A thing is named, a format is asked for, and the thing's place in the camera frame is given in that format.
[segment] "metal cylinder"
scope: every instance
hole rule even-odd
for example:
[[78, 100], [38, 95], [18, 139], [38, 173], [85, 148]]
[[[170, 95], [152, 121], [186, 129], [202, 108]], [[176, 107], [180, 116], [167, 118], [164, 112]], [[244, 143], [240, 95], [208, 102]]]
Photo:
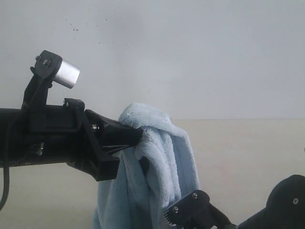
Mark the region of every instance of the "metal cylinder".
[[61, 67], [54, 77], [54, 81], [67, 87], [73, 88], [80, 75], [80, 70], [66, 60], [62, 60]]

